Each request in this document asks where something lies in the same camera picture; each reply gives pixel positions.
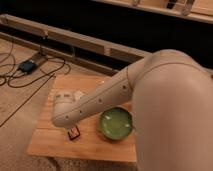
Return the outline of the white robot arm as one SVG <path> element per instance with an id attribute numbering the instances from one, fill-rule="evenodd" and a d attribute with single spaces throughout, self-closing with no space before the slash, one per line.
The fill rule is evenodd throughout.
<path id="1" fill-rule="evenodd" d="M 130 102 L 138 171 L 213 171 L 213 77 L 189 55 L 160 50 L 74 101 L 55 98 L 52 123 L 79 121 Z"/>

